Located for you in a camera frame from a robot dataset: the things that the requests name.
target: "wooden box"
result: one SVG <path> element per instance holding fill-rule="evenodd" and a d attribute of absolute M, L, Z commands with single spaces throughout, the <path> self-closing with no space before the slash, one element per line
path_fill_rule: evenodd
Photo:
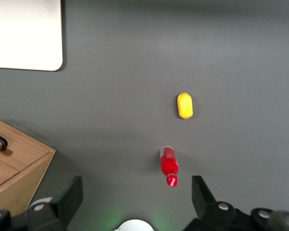
<path fill-rule="evenodd" d="M 0 151 L 0 209 L 15 216 L 26 210 L 55 150 L 1 121 L 0 136 L 8 142 Z"/>

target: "red bottle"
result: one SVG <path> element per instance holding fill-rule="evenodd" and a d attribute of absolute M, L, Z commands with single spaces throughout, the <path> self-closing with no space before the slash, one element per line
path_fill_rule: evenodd
<path fill-rule="evenodd" d="M 170 187 L 175 187 L 178 184 L 177 174 L 179 165 L 175 158 L 175 152 L 171 147 L 163 147 L 159 152 L 160 168 L 167 177 L 167 184 Z"/>

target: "white panel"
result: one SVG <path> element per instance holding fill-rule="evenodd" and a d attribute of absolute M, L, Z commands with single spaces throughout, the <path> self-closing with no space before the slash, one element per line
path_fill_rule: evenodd
<path fill-rule="evenodd" d="M 0 0 L 0 68 L 62 65 L 60 0 Z"/>

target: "drawer handle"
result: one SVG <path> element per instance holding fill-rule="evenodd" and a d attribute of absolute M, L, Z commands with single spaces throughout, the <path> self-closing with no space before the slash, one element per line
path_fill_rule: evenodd
<path fill-rule="evenodd" d="M 0 142 L 2 144 L 0 151 L 4 151 L 6 150 L 6 148 L 8 147 L 8 142 L 6 139 L 4 139 L 2 136 L 0 136 Z"/>

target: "yellow sponge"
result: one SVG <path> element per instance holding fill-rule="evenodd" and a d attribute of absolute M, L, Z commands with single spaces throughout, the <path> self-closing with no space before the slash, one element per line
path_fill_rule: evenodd
<path fill-rule="evenodd" d="M 178 95 L 178 111 L 183 119 L 188 119 L 193 115 L 192 97 L 186 92 Z"/>

